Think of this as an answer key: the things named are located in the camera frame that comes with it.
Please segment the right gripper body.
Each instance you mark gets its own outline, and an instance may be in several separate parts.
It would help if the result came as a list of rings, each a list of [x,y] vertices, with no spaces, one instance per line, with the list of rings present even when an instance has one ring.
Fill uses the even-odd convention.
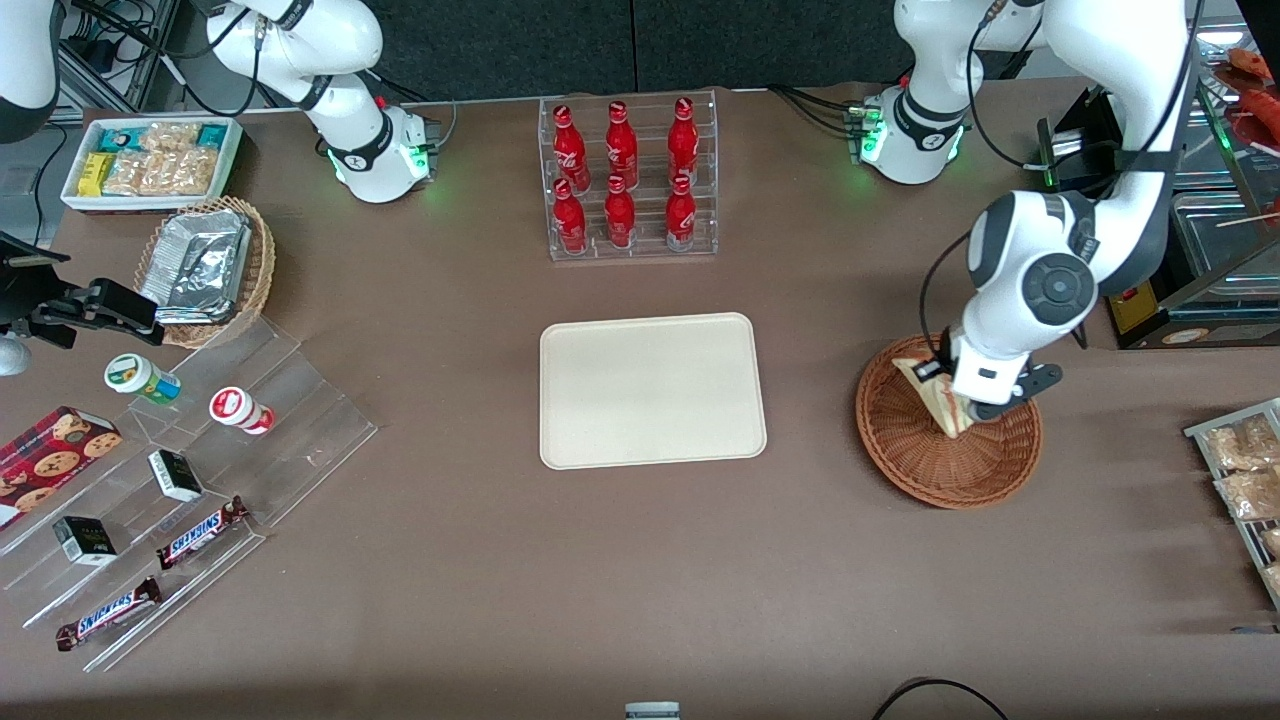
[[[32,361],[27,340],[40,337],[32,313],[42,301],[38,290],[4,290],[1,295],[1,375],[19,375]]]

